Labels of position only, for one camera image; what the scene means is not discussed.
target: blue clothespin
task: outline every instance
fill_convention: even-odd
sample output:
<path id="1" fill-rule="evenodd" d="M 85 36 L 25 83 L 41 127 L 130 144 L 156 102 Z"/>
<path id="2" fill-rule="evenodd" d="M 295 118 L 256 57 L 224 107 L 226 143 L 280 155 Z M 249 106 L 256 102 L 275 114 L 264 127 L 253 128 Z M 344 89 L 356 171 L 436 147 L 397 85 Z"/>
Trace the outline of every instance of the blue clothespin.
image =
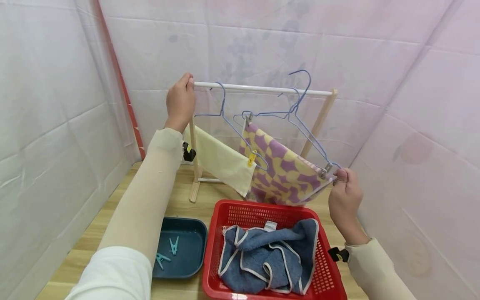
<path id="1" fill-rule="evenodd" d="M 177 237 L 177 241 L 174 243 L 172 243 L 172 239 L 169 239 L 170 240 L 170 248 L 172 249 L 172 254 L 173 256 L 177 255 L 177 247 L 178 247 L 178 244 L 179 244 L 179 237 Z"/>
<path id="2" fill-rule="evenodd" d="M 164 256 L 164 255 L 161 255 L 160 253 L 157 253 L 156 254 L 156 262 L 160 265 L 160 268 L 163 270 L 162 261 L 171 262 L 172 260 L 169 259 L 168 257 Z"/>

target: blue towel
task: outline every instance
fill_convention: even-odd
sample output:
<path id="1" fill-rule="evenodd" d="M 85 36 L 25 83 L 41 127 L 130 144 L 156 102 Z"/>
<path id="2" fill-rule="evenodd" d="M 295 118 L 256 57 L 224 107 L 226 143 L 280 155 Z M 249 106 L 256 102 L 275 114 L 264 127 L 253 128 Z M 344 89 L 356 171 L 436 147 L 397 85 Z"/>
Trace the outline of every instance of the blue towel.
<path id="1" fill-rule="evenodd" d="M 318 230 L 315 219 L 274 231 L 225 228 L 218 275 L 236 293 L 268 289 L 305 295 L 315 270 Z"/>

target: beige arm sleeve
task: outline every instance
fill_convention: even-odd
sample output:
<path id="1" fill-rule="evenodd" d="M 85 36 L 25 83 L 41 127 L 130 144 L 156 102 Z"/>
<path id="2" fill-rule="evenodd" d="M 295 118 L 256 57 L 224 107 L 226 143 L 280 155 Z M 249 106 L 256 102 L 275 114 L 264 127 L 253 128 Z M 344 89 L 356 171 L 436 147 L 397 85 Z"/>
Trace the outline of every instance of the beige arm sleeve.
<path id="1" fill-rule="evenodd" d="M 105 231 L 98 250 L 129 247 L 154 265 L 160 229 L 182 159 L 182 135 L 171 128 L 157 130 Z"/>
<path id="2" fill-rule="evenodd" d="M 345 245 L 350 253 L 348 267 L 370 300 L 414 300 L 395 272 L 393 262 L 376 239 L 366 245 Z"/>

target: plastic tray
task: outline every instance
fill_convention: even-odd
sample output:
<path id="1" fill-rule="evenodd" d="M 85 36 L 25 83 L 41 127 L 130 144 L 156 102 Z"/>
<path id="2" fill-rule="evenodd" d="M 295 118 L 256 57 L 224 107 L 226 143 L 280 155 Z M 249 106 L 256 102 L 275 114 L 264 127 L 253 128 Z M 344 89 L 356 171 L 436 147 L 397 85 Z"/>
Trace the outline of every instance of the plastic tray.
<path id="1" fill-rule="evenodd" d="M 179 237 L 177 255 L 170 251 L 170 241 Z M 155 261 L 153 278 L 189 278 L 195 275 L 204 262 L 207 227 L 197 219 L 165 217 L 163 219 L 157 252 L 171 259 L 163 261 L 164 270 Z"/>
<path id="2" fill-rule="evenodd" d="M 315 273 L 307 294 L 279 294 L 264 290 L 257 295 L 238 294 L 226 287 L 218 277 L 218 265 L 223 247 L 222 227 L 239 225 L 242 228 L 265 226 L 267 220 L 276 222 L 277 229 L 291 228 L 302 219 L 314 218 L 320 224 L 317 251 L 315 252 Z M 347 294 L 342 284 L 336 263 L 328 254 L 330 245 L 317 214 L 308 208 L 272 204 L 259 204 L 235 200 L 221 200 L 215 205 L 208 233 L 205 252 L 205 268 L 202 286 L 207 296 L 213 299 L 328 299 L 346 300 Z"/>

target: purple and yellow checkered towel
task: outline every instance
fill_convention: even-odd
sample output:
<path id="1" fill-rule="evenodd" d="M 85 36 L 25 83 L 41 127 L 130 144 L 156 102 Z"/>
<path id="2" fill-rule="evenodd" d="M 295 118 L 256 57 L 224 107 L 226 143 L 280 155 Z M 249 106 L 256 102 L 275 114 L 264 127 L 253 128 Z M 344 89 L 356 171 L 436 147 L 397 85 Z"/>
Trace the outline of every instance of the purple and yellow checkered towel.
<path id="1" fill-rule="evenodd" d="M 320 178 L 321 169 L 280 144 L 253 123 L 245 126 L 243 138 L 268 163 L 268 170 L 256 168 L 250 197 L 260 203 L 302 206 L 314 199 L 331 179 Z M 250 156 L 242 140 L 239 152 Z"/>

